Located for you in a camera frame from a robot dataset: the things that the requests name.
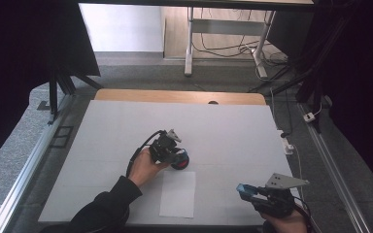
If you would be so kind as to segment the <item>black tripod stand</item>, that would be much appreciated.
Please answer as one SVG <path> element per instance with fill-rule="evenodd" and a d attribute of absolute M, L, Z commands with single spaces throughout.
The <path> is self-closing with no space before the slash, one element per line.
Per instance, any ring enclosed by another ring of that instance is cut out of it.
<path fill-rule="evenodd" d="M 89 76 L 84 75 L 82 72 L 78 72 L 71 69 L 57 69 L 50 74 L 49 86 L 50 86 L 50 112 L 51 117 L 49 124 L 54 124 L 58 117 L 58 99 L 57 99 L 57 88 L 60 87 L 64 94 L 72 95 L 76 91 L 76 87 L 72 81 L 72 78 L 76 77 L 89 86 L 96 90 L 102 89 L 103 86 L 100 83 L 92 80 Z"/>

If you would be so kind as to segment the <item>white paper sheet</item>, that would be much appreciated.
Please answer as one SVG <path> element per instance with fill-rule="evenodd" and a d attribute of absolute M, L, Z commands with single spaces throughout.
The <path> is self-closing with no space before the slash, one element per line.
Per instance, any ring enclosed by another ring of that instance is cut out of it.
<path fill-rule="evenodd" d="M 193 218 L 195 173 L 165 171 L 160 201 L 160 216 Z"/>

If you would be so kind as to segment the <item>white metal desk frame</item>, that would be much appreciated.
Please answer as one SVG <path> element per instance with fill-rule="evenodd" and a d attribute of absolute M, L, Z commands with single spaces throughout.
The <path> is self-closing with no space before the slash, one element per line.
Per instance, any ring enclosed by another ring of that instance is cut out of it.
<path fill-rule="evenodd" d="M 267 72 L 263 65 L 261 54 L 263 52 L 263 46 L 267 39 L 274 15 L 274 11 L 266 11 L 263 21 L 195 18 L 194 8 L 188 7 L 185 76 L 190 77 L 192 75 L 192 36 L 194 33 L 202 33 L 258 36 L 258 45 L 255 49 L 250 49 L 250 53 L 255 63 L 256 73 L 261 79 L 266 79 Z"/>

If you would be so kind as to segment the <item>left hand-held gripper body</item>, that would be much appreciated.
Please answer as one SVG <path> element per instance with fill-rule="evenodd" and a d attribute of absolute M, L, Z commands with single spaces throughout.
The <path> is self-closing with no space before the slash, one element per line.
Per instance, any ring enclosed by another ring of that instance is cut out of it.
<path fill-rule="evenodd" d="M 158 130 L 152 134 L 152 138 L 156 137 L 149 146 L 149 151 L 154 162 L 169 163 L 176 156 L 178 150 L 177 143 L 182 140 L 178 137 L 173 129 Z"/>

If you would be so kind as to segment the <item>aluminium rail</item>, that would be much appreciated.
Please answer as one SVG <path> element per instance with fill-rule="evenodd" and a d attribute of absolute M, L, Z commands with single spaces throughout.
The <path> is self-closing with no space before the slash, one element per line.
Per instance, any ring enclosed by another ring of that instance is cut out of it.
<path fill-rule="evenodd" d="M 306 122 L 309 134 L 320 154 L 323 165 L 330 176 L 330 179 L 337 191 L 338 197 L 343 203 L 344 210 L 347 213 L 353 228 L 356 233 L 371 233 L 369 224 L 367 223 L 362 210 L 358 206 L 358 203 L 353 196 L 352 192 L 347 186 L 344 177 L 342 176 L 340 169 L 337 166 L 336 161 L 332 157 L 332 154 L 322 137 L 314 126 Z"/>
<path fill-rule="evenodd" d="M 0 233 L 4 233 L 5 229 L 9 225 L 21 197 L 32 180 L 35 170 L 39 166 L 47 148 L 49 147 L 51 139 L 54 136 L 58 126 L 68 115 L 73 101 L 73 95 L 65 95 L 60 102 L 58 114 L 55 119 L 44 125 L 40 138 L 28 156 L 24 166 L 20 170 L 17 179 L 11 187 L 8 195 L 0 205 Z"/>

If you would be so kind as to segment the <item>black curtain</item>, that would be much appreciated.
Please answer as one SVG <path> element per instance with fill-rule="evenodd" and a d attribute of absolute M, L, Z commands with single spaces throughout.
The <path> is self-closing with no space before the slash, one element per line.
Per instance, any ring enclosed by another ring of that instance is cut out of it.
<path fill-rule="evenodd" d="M 31 90 L 57 74 L 100 74 L 76 0 L 0 0 L 0 149 Z"/>
<path fill-rule="evenodd" d="M 373 0 L 313 0 L 320 9 L 275 14 L 268 40 L 297 72 L 313 67 L 330 36 L 340 29 L 315 77 L 303 81 L 296 99 L 314 91 L 332 101 L 329 115 L 373 172 Z"/>

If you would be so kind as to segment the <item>blue stamp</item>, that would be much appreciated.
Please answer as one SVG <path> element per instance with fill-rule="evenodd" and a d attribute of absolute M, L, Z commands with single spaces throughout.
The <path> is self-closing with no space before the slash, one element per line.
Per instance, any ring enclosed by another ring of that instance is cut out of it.
<path fill-rule="evenodd" d="M 257 195 L 257 188 L 249 184 L 239 183 L 236 187 L 236 190 L 238 191 L 242 199 L 252 198 Z"/>

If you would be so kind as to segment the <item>white power strip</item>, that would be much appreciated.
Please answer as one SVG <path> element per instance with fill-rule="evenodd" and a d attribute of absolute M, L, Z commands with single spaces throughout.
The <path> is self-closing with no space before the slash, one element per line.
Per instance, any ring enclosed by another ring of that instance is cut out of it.
<path fill-rule="evenodd" d="M 279 131 L 278 131 L 278 134 L 279 134 L 280 139 L 281 139 L 281 141 L 282 141 L 282 145 L 283 145 L 284 153 L 285 153 L 286 155 L 291 155 L 291 154 L 293 154 L 294 146 L 288 142 L 288 139 L 287 139 L 287 135 L 288 135 L 288 134 L 285 133 L 283 130 L 279 130 Z"/>

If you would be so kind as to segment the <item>person's left hand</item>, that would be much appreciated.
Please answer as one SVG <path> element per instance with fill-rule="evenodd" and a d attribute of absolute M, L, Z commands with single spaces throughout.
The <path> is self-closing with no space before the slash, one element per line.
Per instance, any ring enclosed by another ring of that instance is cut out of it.
<path fill-rule="evenodd" d="M 135 158 L 128 178 L 133 181 L 138 187 L 151 181 L 160 171 L 167 168 L 169 163 L 156 164 L 150 151 L 143 149 Z"/>

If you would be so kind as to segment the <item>round red ink pad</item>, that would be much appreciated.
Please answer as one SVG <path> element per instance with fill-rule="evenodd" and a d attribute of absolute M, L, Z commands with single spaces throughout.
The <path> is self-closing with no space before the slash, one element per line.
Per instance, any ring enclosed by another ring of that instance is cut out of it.
<path fill-rule="evenodd" d="M 189 156 L 183 154 L 176 154 L 176 156 L 180 157 L 180 161 L 178 164 L 172 164 L 171 167 L 175 170 L 184 170 L 189 164 Z"/>

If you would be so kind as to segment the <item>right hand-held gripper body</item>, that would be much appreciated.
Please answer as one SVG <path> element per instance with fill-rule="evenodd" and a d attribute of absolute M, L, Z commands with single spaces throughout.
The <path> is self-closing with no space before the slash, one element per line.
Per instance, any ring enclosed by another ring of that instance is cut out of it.
<path fill-rule="evenodd" d="M 260 213 L 283 218 L 290 216 L 295 210 L 296 204 L 291 193 L 292 188 L 307 185 L 307 180 L 274 173 L 266 182 L 267 195 L 257 194 L 257 201 L 253 203 L 254 208 Z"/>

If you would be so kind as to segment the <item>person's right hand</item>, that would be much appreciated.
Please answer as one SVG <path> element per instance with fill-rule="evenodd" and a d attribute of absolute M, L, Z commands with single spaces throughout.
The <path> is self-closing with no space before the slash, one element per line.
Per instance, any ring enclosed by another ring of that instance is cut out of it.
<path fill-rule="evenodd" d="M 265 219 L 264 233 L 307 233 L 305 218 L 297 211 L 283 218 L 275 218 L 265 213 L 260 216 Z"/>

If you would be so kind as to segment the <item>large white table cover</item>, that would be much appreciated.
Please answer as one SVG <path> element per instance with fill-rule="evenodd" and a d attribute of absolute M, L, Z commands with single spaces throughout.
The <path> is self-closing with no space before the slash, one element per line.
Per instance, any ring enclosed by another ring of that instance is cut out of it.
<path fill-rule="evenodd" d="M 131 225 L 260 225 L 243 201 L 239 183 L 263 186 L 272 174 L 291 170 L 267 106 L 124 101 L 89 103 L 41 222 L 70 220 L 94 197 L 111 189 L 130 157 L 158 130 L 173 129 L 195 173 L 193 218 L 160 216 L 163 173 L 143 186 L 130 207 Z"/>

